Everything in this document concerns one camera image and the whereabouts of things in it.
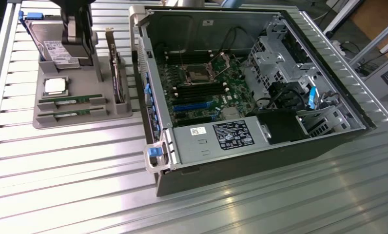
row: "blue pcie slot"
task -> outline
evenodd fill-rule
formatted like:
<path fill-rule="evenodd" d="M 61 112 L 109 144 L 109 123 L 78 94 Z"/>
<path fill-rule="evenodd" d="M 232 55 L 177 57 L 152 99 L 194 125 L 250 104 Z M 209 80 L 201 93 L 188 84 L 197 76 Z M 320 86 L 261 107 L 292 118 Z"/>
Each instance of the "blue pcie slot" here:
<path fill-rule="evenodd" d="M 173 111 L 190 111 L 190 110 L 200 110 L 200 109 L 206 109 L 209 108 L 210 103 L 198 103 L 198 104 L 192 104 L 186 106 L 174 106 Z"/>

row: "hard drive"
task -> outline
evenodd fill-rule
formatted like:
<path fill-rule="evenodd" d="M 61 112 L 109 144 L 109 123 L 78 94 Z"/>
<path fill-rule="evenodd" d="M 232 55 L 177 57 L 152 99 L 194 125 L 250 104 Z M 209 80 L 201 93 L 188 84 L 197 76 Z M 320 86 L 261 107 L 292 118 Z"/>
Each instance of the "hard drive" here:
<path fill-rule="evenodd" d="M 25 20 L 29 34 L 44 61 L 53 61 L 57 69 L 78 68 L 78 59 L 70 57 L 61 44 L 62 22 L 60 20 Z"/>

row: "power supply label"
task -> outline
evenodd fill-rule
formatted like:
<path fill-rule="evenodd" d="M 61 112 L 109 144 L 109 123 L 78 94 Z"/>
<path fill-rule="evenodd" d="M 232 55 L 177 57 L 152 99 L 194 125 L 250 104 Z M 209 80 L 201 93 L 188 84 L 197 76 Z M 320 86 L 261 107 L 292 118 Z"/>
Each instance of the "power supply label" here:
<path fill-rule="evenodd" d="M 234 149 L 253 145 L 253 138 L 244 120 L 214 124 L 214 133 L 217 136 L 220 148 L 222 150 Z"/>

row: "robotic arm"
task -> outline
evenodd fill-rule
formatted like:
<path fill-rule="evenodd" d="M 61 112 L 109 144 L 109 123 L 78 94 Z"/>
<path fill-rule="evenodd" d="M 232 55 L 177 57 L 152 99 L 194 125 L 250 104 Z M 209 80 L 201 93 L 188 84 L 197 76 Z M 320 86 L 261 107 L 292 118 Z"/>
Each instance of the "robotic arm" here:
<path fill-rule="evenodd" d="M 60 14 L 64 23 L 62 46 L 70 56 L 78 59 L 81 66 L 93 66 L 94 45 L 92 43 L 89 4 L 96 0 L 50 1 L 61 8 Z"/>

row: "hard drive label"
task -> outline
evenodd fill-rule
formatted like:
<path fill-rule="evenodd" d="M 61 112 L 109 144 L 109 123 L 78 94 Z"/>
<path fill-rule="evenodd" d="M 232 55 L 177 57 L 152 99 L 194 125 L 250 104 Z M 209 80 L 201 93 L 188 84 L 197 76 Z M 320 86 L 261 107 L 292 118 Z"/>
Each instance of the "hard drive label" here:
<path fill-rule="evenodd" d="M 65 50 L 60 40 L 46 40 L 44 41 L 50 59 L 54 64 L 72 64 L 78 63 L 78 59 L 70 57 L 68 51 Z"/>
<path fill-rule="evenodd" d="M 254 141 L 244 120 L 214 124 L 214 133 L 222 150 L 253 145 Z"/>

